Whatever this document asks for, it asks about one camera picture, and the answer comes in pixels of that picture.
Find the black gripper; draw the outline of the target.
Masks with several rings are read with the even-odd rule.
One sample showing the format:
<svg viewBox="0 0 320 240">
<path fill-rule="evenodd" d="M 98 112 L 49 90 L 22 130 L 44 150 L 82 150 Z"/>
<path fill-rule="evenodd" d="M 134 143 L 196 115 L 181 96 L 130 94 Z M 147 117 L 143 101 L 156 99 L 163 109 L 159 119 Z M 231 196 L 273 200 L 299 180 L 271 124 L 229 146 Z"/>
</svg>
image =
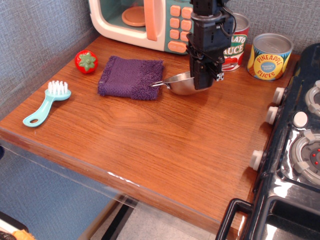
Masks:
<svg viewBox="0 0 320 240">
<path fill-rule="evenodd" d="M 224 80 L 224 51 L 231 46 L 237 24 L 226 0 L 191 0 L 190 4 L 193 10 L 193 31 L 187 35 L 190 76 L 194 88 L 204 90 L 213 85 L 213 80 Z"/>
</svg>

